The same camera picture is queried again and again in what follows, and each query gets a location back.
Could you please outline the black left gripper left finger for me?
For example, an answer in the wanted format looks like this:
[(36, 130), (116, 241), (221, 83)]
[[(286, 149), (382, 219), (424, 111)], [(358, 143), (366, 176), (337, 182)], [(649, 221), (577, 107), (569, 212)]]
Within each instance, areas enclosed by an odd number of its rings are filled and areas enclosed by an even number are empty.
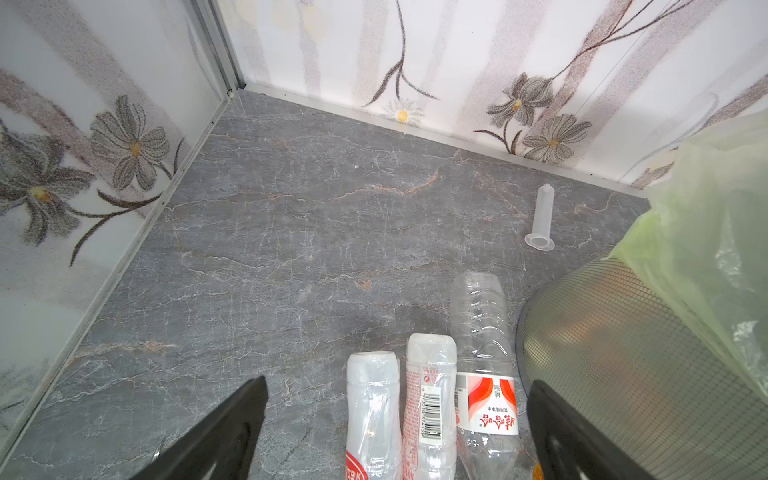
[(246, 479), (269, 400), (263, 376), (247, 380), (136, 479)]

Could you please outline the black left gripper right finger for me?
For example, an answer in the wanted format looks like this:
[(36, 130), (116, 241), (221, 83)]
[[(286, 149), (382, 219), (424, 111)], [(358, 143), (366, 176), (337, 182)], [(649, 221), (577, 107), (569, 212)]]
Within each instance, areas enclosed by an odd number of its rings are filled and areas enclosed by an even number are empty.
[(653, 479), (542, 380), (530, 386), (527, 415), (545, 479)]

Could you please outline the red cap white bottle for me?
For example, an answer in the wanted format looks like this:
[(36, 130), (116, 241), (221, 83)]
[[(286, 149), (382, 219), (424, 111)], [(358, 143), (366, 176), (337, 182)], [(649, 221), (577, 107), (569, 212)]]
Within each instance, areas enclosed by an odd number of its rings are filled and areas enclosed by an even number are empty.
[(402, 426), (405, 479), (453, 479), (457, 464), (454, 406), (457, 348), (447, 335), (414, 333), (406, 351)]
[(391, 351), (354, 353), (347, 360), (347, 479), (400, 479), (400, 368)]

